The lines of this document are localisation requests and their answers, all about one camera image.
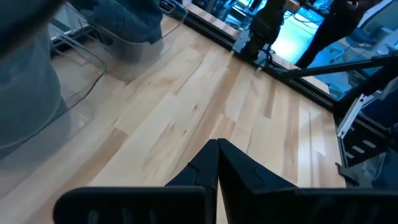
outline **wooden floor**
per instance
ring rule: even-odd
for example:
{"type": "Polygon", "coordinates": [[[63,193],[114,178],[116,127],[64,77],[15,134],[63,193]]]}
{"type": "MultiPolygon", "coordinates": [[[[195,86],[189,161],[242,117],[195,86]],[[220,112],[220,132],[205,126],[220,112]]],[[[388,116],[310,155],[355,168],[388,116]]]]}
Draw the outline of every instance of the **wooden floor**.
{"type": "MultiPolygon", "coordinates": [[[[95,73],[65,59],[54,65],[95,73]]],[[[76,187],[164,185],[212,138],[229,139],[299,187],[345,186],[332,114],[195,31],[169,34],[144,73],[123,71],[132,82],[115,78],[120,72],[111,67],[68,118],[38,137],[51,143],[71,120],[62,147],[23,148],[0,161],[0,223],[51,223],[56,199],[76,187]]],[[[226,223],[221,194],[218,203],[218,223],[226,223]]]]}

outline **black pole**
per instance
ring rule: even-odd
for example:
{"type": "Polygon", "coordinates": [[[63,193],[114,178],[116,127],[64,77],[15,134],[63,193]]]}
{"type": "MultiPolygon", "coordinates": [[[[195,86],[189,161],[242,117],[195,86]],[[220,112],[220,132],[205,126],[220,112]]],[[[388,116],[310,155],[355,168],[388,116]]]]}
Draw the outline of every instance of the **black pole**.
{"type": "Polygon", "coordinates": [[[378,89],[384,88],[391,80],[398,76],[398,65],[390,63],[382,67],[374,75],[370,76],[363,83],[359,84],[356,88],[351,89],[335,106],[333,112],[337,114],[344,114],[348,108],[359,96],[372,95],[378,89]]]}
{"type": "Polygon", "coordinates": [[[280,75],[283,78],[302,78],[302,77],[329,74],[335,72],[346,72],[350,70],[373,68],[373,67],[383,66],[392,62],[398,63],[398,55],[374,57],[372,59],[363,60],[360,62],[348,62],[348,63],[341,63],[338,65],[327,65],[317,68],[289,70],[288,72],[281,73],[280,75]]]}

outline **clear plastic bin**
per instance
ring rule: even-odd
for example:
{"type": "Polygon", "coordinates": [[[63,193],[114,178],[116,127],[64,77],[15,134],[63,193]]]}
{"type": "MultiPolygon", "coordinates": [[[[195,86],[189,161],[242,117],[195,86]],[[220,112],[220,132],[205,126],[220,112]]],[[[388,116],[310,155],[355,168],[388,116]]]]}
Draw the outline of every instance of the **clear plastic bin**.
{"type": "Polygon", "coordinates": [[[161,37],[138,43],[120,38],[66,5],[71,31],[50,29],[57,34],[57,44],[71,49],[53,49],[50,65],[46,65],[55,71],[64,107],[21,146],[0,158],[1,223],[49,223],[53,203],[70,190],[64,185],[85,184],[68,181],[74,175],[90,175],[84,172],[84,161],[97,156],[94,149],[101,143],[96,139],[112,131],[134,93],[131,85],[138,86],[150,76],[148,69],[175,44],[164,37],[182,24],[187,11],[167,0],[162,1],[162,8],[161,37]]]}

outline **metal bracket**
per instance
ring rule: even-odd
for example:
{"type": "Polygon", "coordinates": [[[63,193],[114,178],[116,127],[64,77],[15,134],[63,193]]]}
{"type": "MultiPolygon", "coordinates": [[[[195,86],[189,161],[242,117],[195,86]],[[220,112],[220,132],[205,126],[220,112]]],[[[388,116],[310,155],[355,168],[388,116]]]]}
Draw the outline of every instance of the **metal bracket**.
{"type": "MultiPolygon", "coordinates": [[[[241,32],[241,35],[239,38],[236,39],[235,44],[232,47],[232,50],[238,54],[242,52],[243,47],[246,45],[247,42],[250,41],[250,30],[246,29],[241,32]]],[[[264,50],[267,50],[269,48],[269,44],[266,44],[263,46],[264,50]]],[[[263,51],[260,51],[259,54],[257,55],[257,60],[254,62],[258,67],[264,68],[266,65],[266,58],[267,55],[263,51]]]]}
{"type": "Polygon", "coordinates": [[[361,111],[363,105],[366,102],[367,96],[362,94],[359,98],[355,99],[354,103],[350,106],[349,110],[345,114],[343,120],[337,128],[337,137],[344,139],[350,127],[353,125],[353,122],[359,112],[361,111]]]}

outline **transparent plastic container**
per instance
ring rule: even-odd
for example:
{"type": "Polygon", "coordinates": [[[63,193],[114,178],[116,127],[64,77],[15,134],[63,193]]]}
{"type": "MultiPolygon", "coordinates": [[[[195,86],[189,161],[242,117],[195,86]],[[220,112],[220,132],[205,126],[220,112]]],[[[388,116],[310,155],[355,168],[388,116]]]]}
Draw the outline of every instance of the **transparent plastic container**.
{"type": "MultiPolygon", "coordinates": [[[[84,180],[93,174],[86,166],[101,160],[96,152],[104,147],[101,141],[113,131],[113,123],[134,94],[132,86],[151,76],[152,69],[161,69],[158,60],[178,44],[169,35],[182,24],[187,10],[174,1],[163,0],[161,5],[161,35],[150,42],[123,39],[65,5],[70,31],[49,29],[57,34],[52,38],[56,45],[70,49],[60,51],[55,46],[46,65],[54,70],[53,79],[59,84],[56,93],[62,99],[62,110],[0,157],[0,223],[50,223],[56,199],[87,184],[84,180]]],[[[46,89],[32,86],[35,88],[24,90],[27,96],[30,91],[46,89]]]]}

